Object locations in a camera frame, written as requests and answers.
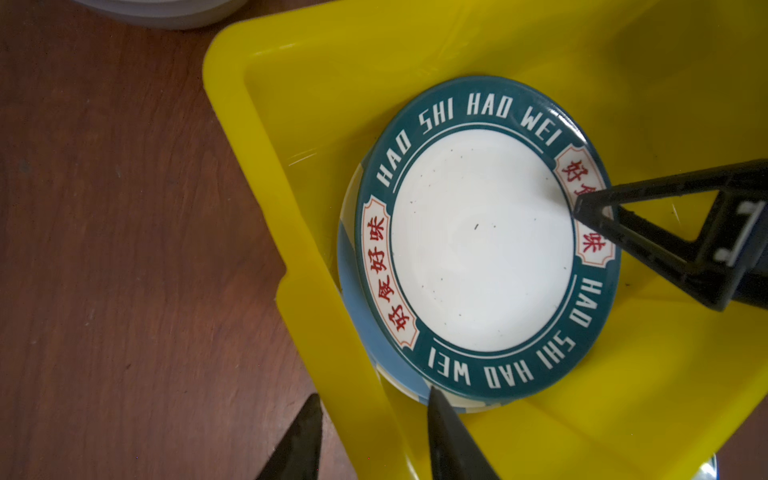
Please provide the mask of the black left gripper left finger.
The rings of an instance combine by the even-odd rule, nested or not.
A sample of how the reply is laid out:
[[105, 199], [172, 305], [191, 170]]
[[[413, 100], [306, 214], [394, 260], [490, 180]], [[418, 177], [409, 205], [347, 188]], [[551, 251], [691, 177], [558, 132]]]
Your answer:
[[311, 394], [286, 430], [256, 480], [316, 480], [322, 448], [323, 410]]

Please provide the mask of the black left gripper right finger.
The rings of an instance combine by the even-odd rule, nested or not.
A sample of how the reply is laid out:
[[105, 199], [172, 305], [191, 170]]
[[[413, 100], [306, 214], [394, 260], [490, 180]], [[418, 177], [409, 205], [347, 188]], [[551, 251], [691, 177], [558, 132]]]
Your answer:
[[500, 479], [445, 395], [436, 387], [430, 391], [427, 429], [433, 479]]

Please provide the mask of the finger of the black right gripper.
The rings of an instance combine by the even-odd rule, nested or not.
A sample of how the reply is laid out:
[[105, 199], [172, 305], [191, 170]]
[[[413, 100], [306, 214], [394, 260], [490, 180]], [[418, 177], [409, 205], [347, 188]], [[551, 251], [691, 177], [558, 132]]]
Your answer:
[[[696, 238], [685, 240], [627, 209], [629, 203], [713, 192]], [[756, 159], [628, 183], [580, 196], [576, 220], [700, 304], [767, 306], [767, 162]]]

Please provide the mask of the yellow plastic bin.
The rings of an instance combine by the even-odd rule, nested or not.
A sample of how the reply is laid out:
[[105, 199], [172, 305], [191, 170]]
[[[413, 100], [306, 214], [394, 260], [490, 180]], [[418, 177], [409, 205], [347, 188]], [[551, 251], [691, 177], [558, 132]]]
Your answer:
[[[341, 202], [408, 100], [528, 84], [610, 179], [767, 154], [763, 1], [340, 1], [233, 24], [203, 82], [287, 271], [277, 307], [357, 474], [429, 478], [426, 408], [374, 370], [337, 288]], [[553, 387], [465, 421], [506, 479], [688, 479], [767, 392], [767, 314], [705, 308], [624, 258], [613, 312]]]

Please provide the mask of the green rimmed white plate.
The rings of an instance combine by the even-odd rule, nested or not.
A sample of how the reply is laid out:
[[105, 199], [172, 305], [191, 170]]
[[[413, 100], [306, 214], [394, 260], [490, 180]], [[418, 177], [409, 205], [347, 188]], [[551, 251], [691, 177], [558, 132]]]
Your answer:
[[618, 247], [575, 216], [609, 184], [580, 126], [525, 84], [461, 77], [408, 103], [363, 162], [353, 222], [398, 357], [467, 412], [568, 375], [618, 287]]

